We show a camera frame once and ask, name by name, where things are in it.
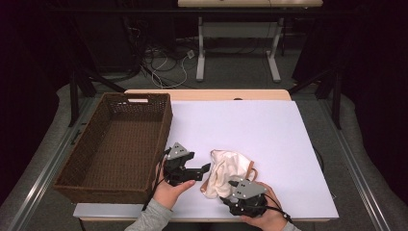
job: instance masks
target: gray sleeve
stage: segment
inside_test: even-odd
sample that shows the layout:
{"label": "gray sleeve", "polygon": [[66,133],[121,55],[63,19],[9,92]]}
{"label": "gray sleeve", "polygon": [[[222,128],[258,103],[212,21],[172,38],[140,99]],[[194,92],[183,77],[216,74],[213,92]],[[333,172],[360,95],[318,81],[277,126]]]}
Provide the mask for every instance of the gray sleeve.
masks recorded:
{"label": "gray sleeve", "polygon": [[159,231],[166,227],[171,219],[172,212],[151,199],[146,210],[142,211],[140,217],[125,231]]}
{"label": "gray sleeve", "polygon": [[294,224],[287,222],[282,231],[300,231],[300,229],[296,228]]}

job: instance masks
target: beige cloth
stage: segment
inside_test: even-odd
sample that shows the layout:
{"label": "beige cloth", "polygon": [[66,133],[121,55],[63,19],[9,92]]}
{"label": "beige cloth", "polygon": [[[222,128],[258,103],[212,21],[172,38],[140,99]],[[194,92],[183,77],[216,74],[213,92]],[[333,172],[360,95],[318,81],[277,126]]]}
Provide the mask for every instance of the beige cloth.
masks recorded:
{"label": "beige cloth", "polygon": [[211,157],[213,168],[209,178],[201,187],[201,192],[208,198],[230,196],[233,192],[233,187],[228,183],[230,180],[249,179],[253,181],[256,179],[258,173],[253,168],[254,162],[241,153],[213,150]]}

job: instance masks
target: hand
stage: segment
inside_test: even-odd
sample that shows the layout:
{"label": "hand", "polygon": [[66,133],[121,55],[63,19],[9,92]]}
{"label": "hand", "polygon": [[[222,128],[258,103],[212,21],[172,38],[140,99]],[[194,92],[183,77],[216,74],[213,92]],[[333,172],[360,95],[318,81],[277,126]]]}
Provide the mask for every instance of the hand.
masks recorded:
{"label": "hand", "polygon": [[160,171],[160,177],[159,177],[160,183],[156,188],[153,198],[157,202],[159,202],[161,205],[171,210],[174,204],[176,203],[179,195],[185,192],[187,189],[191,188],[195,184],[195,181],[194,180],[187,181],[176,187],[169,185],[166,181],[162,181],[164,179],[163,166],[165,165],[165,162],[166,160],[163,160],[162,162],[162,170]]}
{"label": "hand", "polygon": [[[278,203],[279,205],[279,206],[276,205],[275,202],[273,202],[270,198],[266,196],[268,206],[275,208],[281,207],[280,202],[275,195],[275,192],[273,192],[273,189],[267,184],[264,184],[262,182],[257,183],[264,186],[268,190],[266,194],[273,198],[273,200],[276,201],[276,203]],[[270,209],[266,210],[261,217],[250,218],[247,216],[241,216],[241,220],[250,225],[259,227],[263,231],[282,230],[285,227],[286,223],[288,222],[285,218],[283,218],[281,213]]]}

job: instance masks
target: brown woven basket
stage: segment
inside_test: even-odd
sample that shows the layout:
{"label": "brown woven basket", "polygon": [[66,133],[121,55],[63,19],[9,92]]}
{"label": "brown woven basket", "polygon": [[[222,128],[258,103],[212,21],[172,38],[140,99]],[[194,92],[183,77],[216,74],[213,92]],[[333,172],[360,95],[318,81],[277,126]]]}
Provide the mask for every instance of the brown woven basket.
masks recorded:
{"label": "brown woven basket", "polygon": [[73,203],[144,203],[171,120],[169,94],[105,93],[54,189]]}

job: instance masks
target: white desk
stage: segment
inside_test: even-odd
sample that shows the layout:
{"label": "white desk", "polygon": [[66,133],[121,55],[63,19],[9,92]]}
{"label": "white desk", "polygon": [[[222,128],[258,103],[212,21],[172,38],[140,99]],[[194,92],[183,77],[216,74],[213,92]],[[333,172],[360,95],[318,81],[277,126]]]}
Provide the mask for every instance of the white desk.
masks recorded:
{"label": "white desk", "polygon": [[[302,8],[320,7],[321,0],[178,0],[185,8]],[[198,63],[196,80],[204,80],[204,38],[272,38],[267,53],[273,82],[281,81],[275,53],[282,31],[283,18],[277,22],[205,22],[198,17]]]}
{"label": "white desk", "polygon": [[[128,90],[165,92],[165,90]],[[271,185],[295,220],[338,218],[300,113],[285,90],[167,90],[173,120],[167,146],[182,143],[195,156],[186,167],[211,162],[213,149],[236,150],[255,162],[258,180]],[[246,100],[228,100],[240,97]],[[194,101],[176,101],[192,99]],[[172,221],[239,221],[219,199],[206,198],[197,182],[173,208]],[[76,206],[82,220],[136,219],[142,205]]]}

